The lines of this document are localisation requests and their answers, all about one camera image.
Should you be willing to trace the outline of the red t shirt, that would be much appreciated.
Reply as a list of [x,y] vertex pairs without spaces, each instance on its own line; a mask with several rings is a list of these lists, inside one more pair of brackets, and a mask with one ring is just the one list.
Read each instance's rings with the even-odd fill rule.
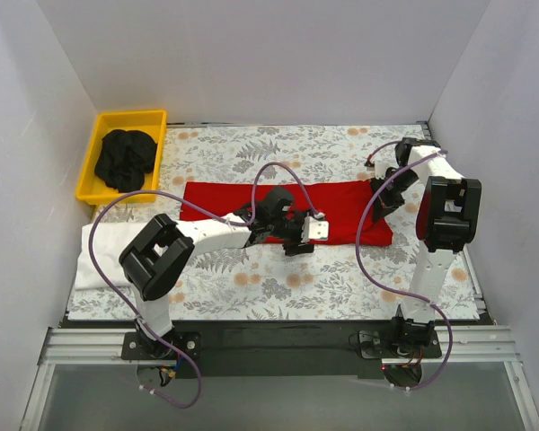
[[[330,227],[327,245],[348,245],[355,242],[358,223],[373,196],[367,181],[307,185],[308,198],[296,183],[286,184],[284,188],[292,193],[295,209],[307,210],[307,200],[310,199],[315,208],[325,214]],[[251,192],[251,184],[189,182],[183,195],[187,202],[181,206],[179,218],[182,221],[197,221],[206,217],[190,207],[190,203],[217,216],[225,216],[250,202]]]

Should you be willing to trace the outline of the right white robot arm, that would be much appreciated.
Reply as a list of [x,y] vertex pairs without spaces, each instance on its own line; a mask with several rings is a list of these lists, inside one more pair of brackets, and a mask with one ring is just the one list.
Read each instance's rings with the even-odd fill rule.
[[416,266],[409,292],[387,331],[387,348],[406,357],[437,344],[435,302],[456,256],[475,237],[482,184],[458,173],[434,140],[405,137],[391,145],[395,167],[376,162],[373,155],[365,162],[375,172],[372,221],[403,206],[402,194],[415,182],[425,186],[415,224],[420,242]]

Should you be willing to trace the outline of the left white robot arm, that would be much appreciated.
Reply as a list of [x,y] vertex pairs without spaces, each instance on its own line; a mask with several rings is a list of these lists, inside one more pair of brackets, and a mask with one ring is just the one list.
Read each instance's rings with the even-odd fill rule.
[[172,220],[154,216],[119,256],[125,277],[135,290],[137,343],[146,355],[175,356],[172,347],[193,354],[189,339],[177,336],[169,313],[168,294],[189,260],[214,251],[244,249],[269,238],[282,241],[287,256],[312,253],[312,240],[328,238],[329,225],[322,213],[293,208],[294,197],[274,187],[260,201],[244,204],[220,221]]

